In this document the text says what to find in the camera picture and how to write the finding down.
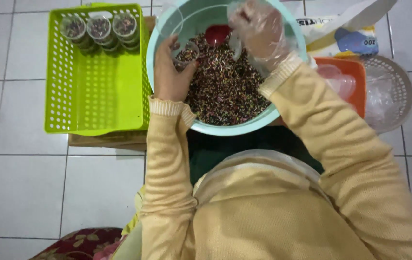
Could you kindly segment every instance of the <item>tile floor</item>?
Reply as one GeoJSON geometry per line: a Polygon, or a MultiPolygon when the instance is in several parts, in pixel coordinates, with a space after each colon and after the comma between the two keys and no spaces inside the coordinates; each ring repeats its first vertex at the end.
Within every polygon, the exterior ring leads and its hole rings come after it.
{"type": "MultiPolygon", "coordinates": [[[[133,1],[146,16],[165,2],[133,1]]],[[[354,1],[284,4],[302,17],[335,15],[354,1]]],[[[66,135],[42,130],[48,11],[87,2],[0,0],[0,260],[28,259],[80,228],[122,227],[134,213],[144,153],[68,147],[66,135]]],[[[399,0],[378,22],[377,32],[380,53],[406,68],[412,80],[410,21],[412,0],[399,0]]],[[[393,146],[412,192],[412,113],[402,127],[381,138],[393,146]]]]}

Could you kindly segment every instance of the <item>sprinkles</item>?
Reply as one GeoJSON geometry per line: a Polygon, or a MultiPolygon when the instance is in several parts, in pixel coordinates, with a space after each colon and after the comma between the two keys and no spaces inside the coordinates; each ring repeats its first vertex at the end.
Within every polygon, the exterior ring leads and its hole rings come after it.
{"type": "MultiPolygon", "coordinates": [[[[190,39],[199,48],[200,64],[185,103],[206,124],[242,124],[271,104],[257,91],[264,78],[249,64],[246,50],[238,61],[232,59],[234,51],[229,48],[229,39],[230,36],[217,47],[207,43],[204,33],[190,39]]],[[[180,61],[191,61],[191,57],[192,53],[187,52],[177,55],[180,61]]]]}

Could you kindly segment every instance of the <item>person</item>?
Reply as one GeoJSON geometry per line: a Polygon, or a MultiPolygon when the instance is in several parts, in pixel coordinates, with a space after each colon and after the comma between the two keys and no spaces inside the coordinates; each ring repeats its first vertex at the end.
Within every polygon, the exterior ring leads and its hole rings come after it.
{"type": "Polygon", "coordinates": [[[412,259],[412,197],[391,147],[291,51],[276,9],[250,0],[229,22],[270,72],[259,92],[324,171],[259,149],[192,186],[195,115],[183,101],[198,64],[175,70],[172,36],[157,50],[149,100],[141,258],[412,259]]]}

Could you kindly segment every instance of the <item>lime green basket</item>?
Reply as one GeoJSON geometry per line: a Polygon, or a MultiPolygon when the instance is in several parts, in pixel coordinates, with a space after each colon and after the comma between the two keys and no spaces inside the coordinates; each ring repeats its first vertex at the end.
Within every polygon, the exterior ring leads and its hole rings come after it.
{"type": "Polygon", "coordinates": [[[146,130],[150,121],[148,96],[152,93],[146,71],[150,39],[138,4],[92,3],[50,12],[47,49],[46,107],[44,130],[48,134],[98,136],[113,131],[146,130]],[[59,32],[65,16],[105,11],[112,15],[130,12],[137,19],[140,52],[103,51],[83,55],[59,32]]]}

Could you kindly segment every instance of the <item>yellow sleeve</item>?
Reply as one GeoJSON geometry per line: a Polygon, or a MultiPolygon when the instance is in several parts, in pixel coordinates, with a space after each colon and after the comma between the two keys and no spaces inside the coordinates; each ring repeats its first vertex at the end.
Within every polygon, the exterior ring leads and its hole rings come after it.
{"type": "Polygon", "coordinates": [[[192,197],[186,131],[195,115],[181,102],[150,98],[142,259],[180,259],[196,200],[192,197]]]}
{"type": "Polygon", "coordinates": [[[292,53],[260,86],[322,163],[319,184],[378,259],[412,259],[412,197],[375,131],[292,53]]]}

